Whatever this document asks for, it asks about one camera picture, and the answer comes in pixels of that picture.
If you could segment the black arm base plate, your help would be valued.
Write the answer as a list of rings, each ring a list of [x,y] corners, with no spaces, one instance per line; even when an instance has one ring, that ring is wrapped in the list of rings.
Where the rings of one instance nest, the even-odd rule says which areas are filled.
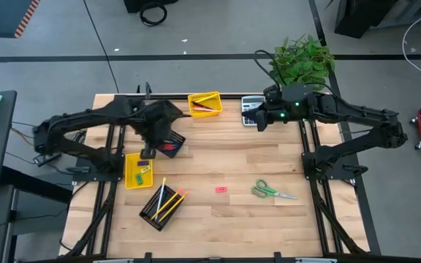
[[[120,181],[124,177],[125,155],[112,154],[110,159],[95,164],[91,160],[78,158],[74,172],[74,181]]]
[[[311,152],[302,153],[301,160],[308,180],[350,180],[368,171],[365,166],[347,164],[344,158],[315,164],[315,154]]]

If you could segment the yellow plastic bin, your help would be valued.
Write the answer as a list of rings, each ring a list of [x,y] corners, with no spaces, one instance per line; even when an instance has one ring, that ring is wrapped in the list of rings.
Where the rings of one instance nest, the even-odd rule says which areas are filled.
[[[206,96],[213,95],[213,94],[218,94],[219,96],[216,97],[216,98],[213,98],[213,99],[206,100],[206,101],[204,101],[202,103],[199,103],[199,104],[203,104],[207,107],[216,109],[216,110],[218,110],[217,112],[200,112],[200,111],[194,111],[192,109],[193,108],[193,104],[192,104],[193,101],[201,99],[201,98],[206,97]],[[188,104],[189,104],[189,114],[193,118],[213,117],[213,116],[219,115],[222,112],[221,97],[220,97],[220,93],[218,91],[190,94],[190,95],[188,95]]]
[[[137,166],[138,161],[149,161],[151,170],[145,174],[141,174],[140,170],[146,166]],[[140,173],[143,178],[143,184],[139,186],[136,182],[135,175]],[[127,190],[148,188],[153,186],[153,161],[147,159],[141,159],[139,153],[130,153],[125,156],[125,168],[124,168],[125,188]]]

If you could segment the white pencil yellow tip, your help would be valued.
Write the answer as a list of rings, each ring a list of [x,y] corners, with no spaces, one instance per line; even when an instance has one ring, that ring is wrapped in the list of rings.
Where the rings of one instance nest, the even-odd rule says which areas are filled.
[[[162,178],[162,185],[161,185],[160,192],[159,192],[159,198],[158,198],[158,202],[157,202],[156,213],[152,218],[155,221],[156,221],[156,218],[159,214],[159,210],[160,210],[160,207],[161,207],[162,197],[163,197],[163,193],[164,193],[164,186],[166,184],[166,180],[167,180],[166,177]]]

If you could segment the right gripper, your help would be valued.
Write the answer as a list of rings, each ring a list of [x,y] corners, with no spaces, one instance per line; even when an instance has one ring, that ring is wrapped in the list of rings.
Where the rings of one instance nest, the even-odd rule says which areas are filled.
[[[303,84],[292,84],[281,87],[280,91],[279,103],[261,104],[241,113],[244,118],[256,119],[257,131],[263,132],[268,123],[275,121],[300,121],[311,117],[311,109],[316,102],[311,88]]]

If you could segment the black cabinet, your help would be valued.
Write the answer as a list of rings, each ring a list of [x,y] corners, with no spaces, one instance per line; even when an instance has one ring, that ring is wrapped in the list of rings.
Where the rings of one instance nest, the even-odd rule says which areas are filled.
[[[334,32],[359,39],[377,27],[398,0],[339,0]]]

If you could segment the black power adapter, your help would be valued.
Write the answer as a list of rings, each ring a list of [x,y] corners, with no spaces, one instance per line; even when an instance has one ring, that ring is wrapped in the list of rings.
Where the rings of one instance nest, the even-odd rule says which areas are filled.
[[[40,154],[36,157],[33,158],[33,162],[34,164],[36,164],[38,167],[42,167],[46,164],[49,164],[52,161],[55,161],[59,158],[61,158],[62,154],[61,153],[54,153],[52,155],[43,155]]]

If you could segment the grey calculator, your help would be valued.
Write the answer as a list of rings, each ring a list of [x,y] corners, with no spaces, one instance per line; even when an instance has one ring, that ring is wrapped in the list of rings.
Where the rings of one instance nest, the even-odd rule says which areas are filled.
[[[246,112],[258,108],[263,102],[265,102],[265,97],[262,95],[251,95],[244,96],[241,98],[241,110]],[[257,126],[255,121],[250,120],[247,117],[242,117],[244,126]]]

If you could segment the black aluminium table frame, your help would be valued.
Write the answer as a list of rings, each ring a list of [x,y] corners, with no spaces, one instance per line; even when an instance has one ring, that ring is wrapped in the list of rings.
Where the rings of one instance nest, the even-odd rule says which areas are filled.
[[[237,94],[224,94],[223,110],[213,117],[182,118],[173,128],[186,138],[176,157],[153,160],[153,186],[127,190],[119,183],[109,229],[112,258],[235,258],[318,256],[322,253],[311,187],[301,154],[317,144],[341,141],[335,124],[318,123],[317,135],[297,123],[275,123],[263,132],[243,125]],[[188,192],[159,232],[140,216],[162,184]],[[297,199],[259,198],[259,179]],[[215,188],[226,186],[227,192]]]

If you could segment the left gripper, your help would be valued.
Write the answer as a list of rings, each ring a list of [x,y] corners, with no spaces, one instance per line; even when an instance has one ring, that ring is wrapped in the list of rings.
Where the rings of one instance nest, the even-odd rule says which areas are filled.
[[[182,117],[182,111],[171,101],[157,100],[152,103],[141,102],[136,118],[136,133],[150,147],[159,147],[168,139],[172,123]],[[141,159],[155,159],[155,148],[144,148],[140,151]]]

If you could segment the green marker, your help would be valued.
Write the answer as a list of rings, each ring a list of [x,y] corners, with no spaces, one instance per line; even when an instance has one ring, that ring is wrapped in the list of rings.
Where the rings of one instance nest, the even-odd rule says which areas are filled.
[[[281,197],[285,199],[297,199],[296,196],[285,194],[269,187],[268,183],[263,179],[256,181],[256,184],[251,187],[251,192],[259,198]]]

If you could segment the black plastic bin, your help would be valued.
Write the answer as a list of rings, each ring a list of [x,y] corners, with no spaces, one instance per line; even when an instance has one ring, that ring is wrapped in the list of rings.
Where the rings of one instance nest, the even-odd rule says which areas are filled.
[[[154,148],[157,149],[159,152],[163,153],[168,158],[172,159],[177,155],[178,151],[181,149],[185,141],[186,141],[186,138],[184,136],[180,135],[179,133],[171,129],[171,130],[163,131],[159,134],[158,142],[154,145]],[[172,151],[159,150],[160,145],[164,143],[173,143],[173,142],[181,142],[182,146],[179,149],[172,150]]]
[[[156,190],[156,192],[153,194],[153,196],[149,199],[147,204],[144,206],[144,208],[140,211],[139,216],[145,220],[146,223],[151,225],[155,230],[161,232],[165,226],[167,225],[168,221],[173,217],[176,210],[181,206],[181,204],[174,209],[174,211],[171,212],[171,214],[166,217],[162,222],[159,223],[159,219],[183,196],[182,193],[180,193],[174,200],[165,208],[163,211],[158,215],[157,220],[152,220],[151,217],[156,213],[156,207],[157,202],[159,198],[159,192],[160,192],[161,186]],[[170,188],[169,186],[164,186],[164,193],[162,197],[162,204],[164,204],[176,191]]]

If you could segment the black ramp orange striped edge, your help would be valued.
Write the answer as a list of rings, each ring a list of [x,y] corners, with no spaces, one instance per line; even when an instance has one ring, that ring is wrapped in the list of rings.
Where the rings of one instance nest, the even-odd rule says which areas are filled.
[[[20,38],[41,0],[0,0],[0,38]]]

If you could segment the black equipment box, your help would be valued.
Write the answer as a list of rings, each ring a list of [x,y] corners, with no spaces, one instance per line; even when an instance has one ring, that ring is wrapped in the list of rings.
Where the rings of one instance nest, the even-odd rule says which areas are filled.
[[[128,13],[136,13],[145,7],[174,4],[178,0],[123,0]]]

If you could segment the green leafy plant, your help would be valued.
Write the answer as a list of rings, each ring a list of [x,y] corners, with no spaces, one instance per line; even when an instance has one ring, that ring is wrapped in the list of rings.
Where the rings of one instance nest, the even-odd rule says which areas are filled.
[[[329,69],[335,67],[335,57],[311,35],[295,40],[286,37],[281,46],[275,47],[269,65],[270,76],[279,85],[308,83],[313,90],[321,91],[327,85]]]

